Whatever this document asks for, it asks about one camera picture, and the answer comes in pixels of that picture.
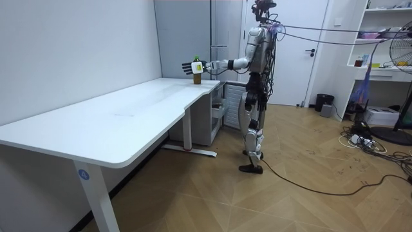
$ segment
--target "desk leg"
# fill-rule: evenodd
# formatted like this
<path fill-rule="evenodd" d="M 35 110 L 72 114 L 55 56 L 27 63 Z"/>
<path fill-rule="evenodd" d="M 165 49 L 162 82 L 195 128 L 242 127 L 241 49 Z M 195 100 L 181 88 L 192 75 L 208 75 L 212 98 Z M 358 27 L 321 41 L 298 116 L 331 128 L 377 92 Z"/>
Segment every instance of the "desk leg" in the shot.
<path fill-rule="evenodd" d="M 186 151 L 201 155 L 208 155 L 212 157 L 216 157 L 218 155 L 216 152 L 213 151 L 192 149 L 192 126 L 190 108 L 187 108 L 185 110 L 185 115 L 183 116 L 183 147 L 165 144 L 162 146 L 162 148 L 176 151 Z"/>
<path fill-rule="evenodd" d="M 100 166 L 74 161 L 100 232 L 119 232 Z"/>

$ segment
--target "trash can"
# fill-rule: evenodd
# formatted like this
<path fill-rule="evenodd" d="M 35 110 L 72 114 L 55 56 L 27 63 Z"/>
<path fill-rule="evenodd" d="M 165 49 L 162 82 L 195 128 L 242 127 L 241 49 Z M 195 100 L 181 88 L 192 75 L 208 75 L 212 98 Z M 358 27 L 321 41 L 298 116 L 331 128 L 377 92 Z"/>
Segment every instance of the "trash can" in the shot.
<path fill-rule="evenodd" d="M 332 95 L 323 94 L 323 93 L 320 93 L 320 94 L 316 95 L 315 110 L 320 112 L 320 111 L 322 111 L 322 106 L 324 104 L 332 105 L 332 102 L 333 102 L 334 98 L 335 97 L 332 96 Z"/>

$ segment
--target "green bottle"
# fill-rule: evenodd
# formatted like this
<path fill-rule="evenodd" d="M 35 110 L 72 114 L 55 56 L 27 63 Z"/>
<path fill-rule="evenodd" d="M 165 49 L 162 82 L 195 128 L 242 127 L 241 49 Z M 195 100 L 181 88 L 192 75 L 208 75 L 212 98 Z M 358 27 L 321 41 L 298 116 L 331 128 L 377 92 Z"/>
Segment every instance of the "green bottle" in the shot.
<path fill-rule="evenodd" d="M 200 61 L 199 56 L 195 56 L 193 62 L 199 62 L 199 61 Z M 201 84 L 201 73 L 193 74 L 193 83 L 194 84 Z"/>

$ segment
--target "desk surface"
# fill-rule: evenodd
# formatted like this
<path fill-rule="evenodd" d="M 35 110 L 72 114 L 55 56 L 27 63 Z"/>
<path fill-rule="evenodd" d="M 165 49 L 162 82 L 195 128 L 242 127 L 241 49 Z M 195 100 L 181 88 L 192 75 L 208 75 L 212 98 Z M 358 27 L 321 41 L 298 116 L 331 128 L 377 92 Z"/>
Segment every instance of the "desk surface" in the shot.
<path fill-rule="evenodd" d="M 219 81 L 159 78 L 0 126 L 0 144 L 122 168 Z"/>

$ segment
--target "white box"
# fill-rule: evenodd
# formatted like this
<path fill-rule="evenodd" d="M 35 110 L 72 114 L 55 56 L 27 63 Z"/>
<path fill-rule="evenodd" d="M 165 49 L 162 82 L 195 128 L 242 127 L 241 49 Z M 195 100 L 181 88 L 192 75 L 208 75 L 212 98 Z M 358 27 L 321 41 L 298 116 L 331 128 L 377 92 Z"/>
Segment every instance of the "white box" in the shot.
<path fill-rule="evenodd" d="M 399 112 L 387 107 L 368 106 L 364 120 L 370 125 L 394 126 L 399 118 Z"/>

